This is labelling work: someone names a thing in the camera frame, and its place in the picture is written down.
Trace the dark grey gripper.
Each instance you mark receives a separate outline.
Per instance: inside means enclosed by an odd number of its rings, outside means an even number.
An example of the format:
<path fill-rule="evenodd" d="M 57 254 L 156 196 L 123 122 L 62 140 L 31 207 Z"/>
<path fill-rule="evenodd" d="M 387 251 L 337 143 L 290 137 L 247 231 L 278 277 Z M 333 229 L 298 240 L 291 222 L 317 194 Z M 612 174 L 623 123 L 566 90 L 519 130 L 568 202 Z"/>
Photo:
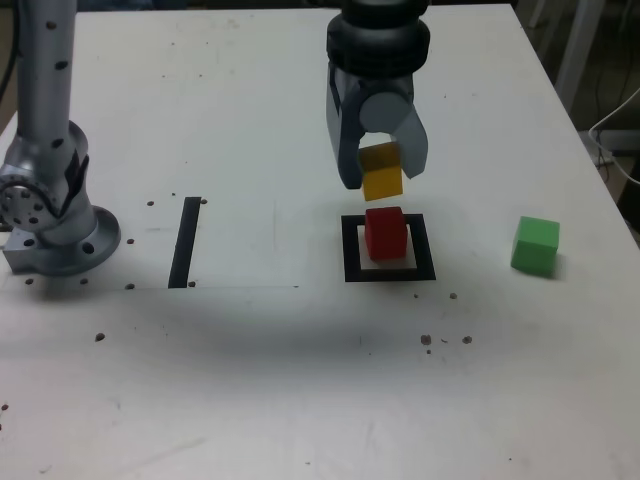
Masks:
<path fill-rule="evenodd" d="M 413 100 L 411 75 L 370 79 L 328 64 L 327 130 L 339 177 L 348 190 L 362 186 L 358 155 L 365 131 L 386 133 L 394 140 L 400 150 L 401 168 L 409 179 L 424 172 L 428 138 Z"/>

